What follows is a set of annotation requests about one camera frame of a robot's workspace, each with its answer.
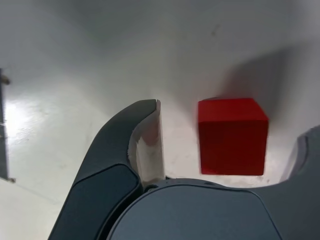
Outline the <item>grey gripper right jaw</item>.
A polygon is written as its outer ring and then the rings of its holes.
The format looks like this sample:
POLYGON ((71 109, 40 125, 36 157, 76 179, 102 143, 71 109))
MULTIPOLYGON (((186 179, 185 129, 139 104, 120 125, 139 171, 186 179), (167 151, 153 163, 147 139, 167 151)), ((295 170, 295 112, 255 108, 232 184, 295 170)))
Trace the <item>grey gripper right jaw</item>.
POLYGON ((110 240, 317 240, 320 237, 320 129, 297 139, 296 174, 278 184, 233 188, 189 179, 135 200, 110 240))

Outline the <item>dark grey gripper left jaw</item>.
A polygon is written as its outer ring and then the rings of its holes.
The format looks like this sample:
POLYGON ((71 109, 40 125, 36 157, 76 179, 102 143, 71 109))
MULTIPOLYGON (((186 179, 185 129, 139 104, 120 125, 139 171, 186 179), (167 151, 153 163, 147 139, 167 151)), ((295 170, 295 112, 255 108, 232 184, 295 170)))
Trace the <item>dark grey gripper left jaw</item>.
POLYGON ((49 238, 105 239, 144 188, 164 179, 161 103, 140 100, 96 134, 49 238))

